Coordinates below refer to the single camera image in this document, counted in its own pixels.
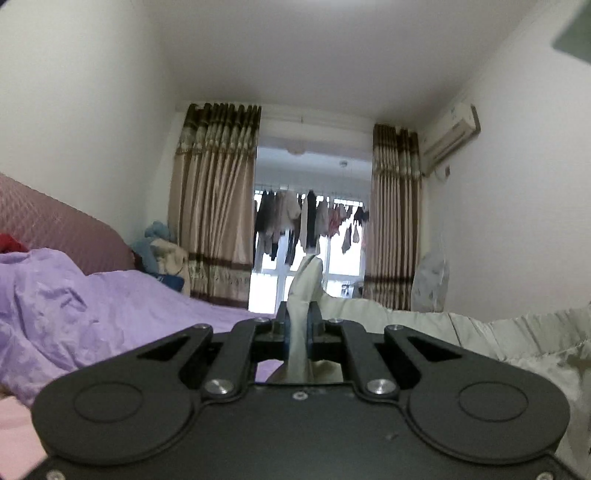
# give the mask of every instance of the window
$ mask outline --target window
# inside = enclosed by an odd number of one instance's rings
[[[262,192],[255,192],[257,205],[261,203]],[[317,202],[324,199],[317,196]],[[352,205],[353,212],[363,203],[353,200],[335,199],[334,202],[346,206]],[[320,237],[320,255],[324,265],[323,288],[333,297],[340,297],[343,293],[343,285],[352,284],[363,279],[365,272],[365,257],[361,249],[361,241],[354,244],[346,252],[342,252],[343,239],[353,217],[345,220],[339,228],[339,233],[332,239],[325,236]],[[361,226],[358,226],[359,236],[363,238]],[[276,260],[271,260],[269,255],[264,255],[261,273],[253,272],[251,275],[251,290],[248,302],[248,309],[256,313],[275,313],[279,304],[287,300],[291,283],[300,267],[301,261],[306,254],[298,243],[295,250],[295,260],[292,266],[285,265],[285,254],[287,253],[288,236],[281,237],[277,250]]]

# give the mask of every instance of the pink blanket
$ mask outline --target pink blanket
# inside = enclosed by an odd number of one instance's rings
[[[45,456],[29,409],[15,397],[0,400],[0,477],[22,478]]]

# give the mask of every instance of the metal screw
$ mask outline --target metal screw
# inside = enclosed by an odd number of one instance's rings
[[[388,395],[396,390],[396,384],[387,378],[376,378],[368,382],[367,389],[376,395]]]
[[[213,395],[228,395],[234,390],[234,384],[223,378],[214,378],[205,383],[205,390]]]
[[[306,392],[302,392],[301,390],[299,392],[295,392],[291,398],[293,398],[294,400],[305,400],[308,398],[308,394]]]
[[[59,470],[49,470],[45,478],[47,480],[66,480],[66,476]]]

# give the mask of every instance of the hanging laundry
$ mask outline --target hanging laundry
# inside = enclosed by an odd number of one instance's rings
[[[316,209],[316,223],[314,225],[316,236],[326,236],[329,233],[329,203],[322,200]]]
[[[316,195],[312,190],[306,195],[308,200],[308,218],[307,218],[307,232],[306,232],[306,251],[308,248],[316,248],[318,236],[316,235]]]
[[[255,219],[255,234],[258,234],[258,240],[256,242],[253,270],[258,273],[262,270],[263,255],[270,255],[272,252],[272,218],[274,210],[275,194],[273,192],[263,192]]]
[[[358,224],[362,224],[363,223],[363,207],[362,206],[358,206],[357,210],[355,210],[355,215],[353,216],[353,221],[357,222]]]
[[[306,251],[308,241],[308,197],[304,199],[301,205],[300,218],[300,245],[302,250]]]
[[[347,251],[351,248],[351,226],[347,228],[345,232],[345,239],[343,240],[343,246],[341,247],[341,251],[343,254],[347,253]]]
[[[329,238],[333,238],[335,235],[339,233],[340,227],[340,216],[338,206],[334,205],[330,209],[329,217]]]
[[[300,228],[301,228],[301,207],[302,207],[302,199],[300,195],[297,196],[297,203],[299,208],[299,215],[298,218],[294,221],[294,229],[290,230],[290,236],[287,243],[287,253],[285,255],[285,264],[292,266],[294,264],[294,260],[296,259],[296,246],[297,242],[300,239]]]
[[[274,262],[277,259],[277,252],[279,251],[279,242],[273,242],[271,244],[271,261]]]
[[[253,212],[252,214],[254,215],[254,219],[255,219],[255,225],[256,225],[256,213],[258,211],[258,207],[259,204],[256,200],[252,201],[252,208],[253,208]],[[255,258],[256,258],[256,228],[252,229],[252,265],[254,268],[254,264],[255,264]]]
[[[301,213],[295,192],[281,190],[275,196],[273,213],[273,241],[278,242],[286,231],[294,229],[294,221]]]

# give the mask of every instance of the air conditioner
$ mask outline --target air conditioner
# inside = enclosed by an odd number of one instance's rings
[[[421,172],[428,176],[441,160],[480,133],[474,105],[458,103],[421,136]]]

